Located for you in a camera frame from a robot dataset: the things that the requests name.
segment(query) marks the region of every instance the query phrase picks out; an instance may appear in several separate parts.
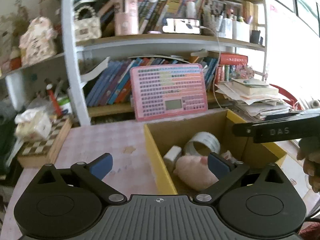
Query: pink checkered tablecloth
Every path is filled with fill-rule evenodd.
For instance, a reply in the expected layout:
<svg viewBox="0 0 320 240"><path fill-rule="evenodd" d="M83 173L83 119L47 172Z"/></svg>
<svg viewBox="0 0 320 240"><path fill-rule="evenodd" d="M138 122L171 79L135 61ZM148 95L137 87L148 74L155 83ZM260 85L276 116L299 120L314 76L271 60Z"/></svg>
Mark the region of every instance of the pink checkered tablecloth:
<svg viewBox="0 0 320 240"><path fill-rule="evenodd" d="M202 114L191 114L173 118L154 120L189 119L220 109L208 110ZM56 168L69 168L72 164L91 162L109 152L113 156L112 171L103 179L111 187L125 194L157 194L157 188L145 148L144 122L130 120L94 126L84 126L70 130L55 162ZM13 216L13 209L27 185L39 171L24 169L12 194L2 227L0 240L18 240L21 232Z"/></svg>

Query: white handbag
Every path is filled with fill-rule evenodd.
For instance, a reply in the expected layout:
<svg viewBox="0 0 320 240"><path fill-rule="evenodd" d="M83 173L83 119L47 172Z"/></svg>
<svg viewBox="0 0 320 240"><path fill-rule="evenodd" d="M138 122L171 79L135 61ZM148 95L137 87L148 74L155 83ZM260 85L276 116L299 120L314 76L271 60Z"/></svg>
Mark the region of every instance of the white handbag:
<svg viewBox="0 0 320 240"><path fill-rule="evenodd" d="M91 13L91 18L79 20L79 14L84 9L87 9ZM76 32L76 41L98 39L102 36L100 18L96 17L96 12L91 6L85 5L76 11L75 32Z"/></svg>

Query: white pen holder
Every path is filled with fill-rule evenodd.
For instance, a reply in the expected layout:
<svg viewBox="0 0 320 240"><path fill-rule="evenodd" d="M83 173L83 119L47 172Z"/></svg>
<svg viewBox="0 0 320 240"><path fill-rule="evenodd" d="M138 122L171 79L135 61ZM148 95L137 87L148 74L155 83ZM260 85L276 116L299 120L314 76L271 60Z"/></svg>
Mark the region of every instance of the white pen holder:
<svg viewBox="0 0 320 240"><path fill-rule="evenodd" d="M217 32L218 37L232 39L233 27L232 27L232 19L218 19L220 22L220 29Z"/></svg>
<svg viewBox="0 0 320 240"><path fill-rule="evenodd" d="M238 41L250 42L250 25L244 22L232 22L232 38Z"/></svg>

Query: metal screw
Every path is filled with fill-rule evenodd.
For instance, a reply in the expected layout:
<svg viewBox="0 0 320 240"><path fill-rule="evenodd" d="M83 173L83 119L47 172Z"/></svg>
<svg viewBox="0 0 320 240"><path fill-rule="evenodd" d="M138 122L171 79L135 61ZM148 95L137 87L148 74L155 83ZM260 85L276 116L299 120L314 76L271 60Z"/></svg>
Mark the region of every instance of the metal screw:
<svg viewBox="0 0 320 240"><path fill-rule="evenodd" d="M109 200L112 202L119 202L124 200L124 196L120 195L120 194L112 194L109 196Z"/></svg>
<svg viewBox="0 0 320 240"><path fill-rule="evenodd" d="M196 199L201 202L208 202L212 199L212 197L208 194L199 194L196 196Z"/></svg>

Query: yellow cardboard box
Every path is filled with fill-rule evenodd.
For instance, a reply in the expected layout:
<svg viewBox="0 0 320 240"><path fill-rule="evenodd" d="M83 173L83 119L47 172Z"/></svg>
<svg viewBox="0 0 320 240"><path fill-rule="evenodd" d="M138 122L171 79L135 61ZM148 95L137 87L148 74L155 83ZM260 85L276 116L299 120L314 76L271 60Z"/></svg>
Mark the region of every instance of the yellow cardboard box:
<svg viewBox="0 0 320 240"><path fill-rule="evenodd" d="M230 110L207 114L181 121L166 121L144 125L146 148L156 176L156 184L161 195L183 194L189 191L186 185L174 175L170 177L162 157L173 145L183 149L197 133L212 133L221 144L221 153L229 150L232 155L252 168L262 168L267 163L276 162L286 152L275 143L255 144L252 138L235 137L232 126L245 122Z"/></svg>

